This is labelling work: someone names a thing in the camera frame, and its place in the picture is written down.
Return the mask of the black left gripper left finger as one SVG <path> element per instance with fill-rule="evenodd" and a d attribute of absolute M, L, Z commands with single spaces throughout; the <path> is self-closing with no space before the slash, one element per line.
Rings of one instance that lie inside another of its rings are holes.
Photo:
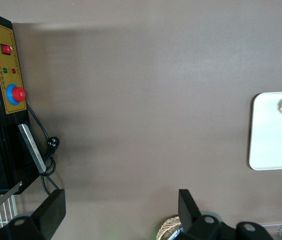
<path fill-rule="evenodd" d="M 8 240 L 50 240 L 66 216 L 64 189 L 54 190 L 29 216 L 20 216 L 5 227 Z"/>

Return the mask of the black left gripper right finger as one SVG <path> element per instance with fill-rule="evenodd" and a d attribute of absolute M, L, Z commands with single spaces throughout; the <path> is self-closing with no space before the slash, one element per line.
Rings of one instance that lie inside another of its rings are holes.
<path fill-rule="evenodd" d="M 234 229 L 211 214 L 202 214 L 187 189 L 178 192 L 179 240 L 232 240 Z"/>

